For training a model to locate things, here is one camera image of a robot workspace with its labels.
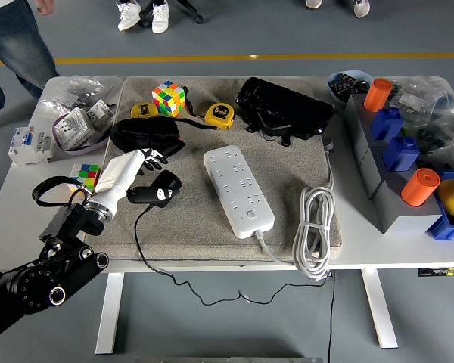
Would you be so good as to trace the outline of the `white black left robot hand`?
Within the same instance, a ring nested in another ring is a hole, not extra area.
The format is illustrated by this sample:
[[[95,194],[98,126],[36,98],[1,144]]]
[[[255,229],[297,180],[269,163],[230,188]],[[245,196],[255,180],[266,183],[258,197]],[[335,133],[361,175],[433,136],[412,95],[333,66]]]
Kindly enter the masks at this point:
[[[161,164],[167,163],[165,156],[152,148],[137,149],[114,157],[102,172],[86,208],[104,215],[105,219],[112,219],[118,201],[126,196],[141,168],[161,170]]]

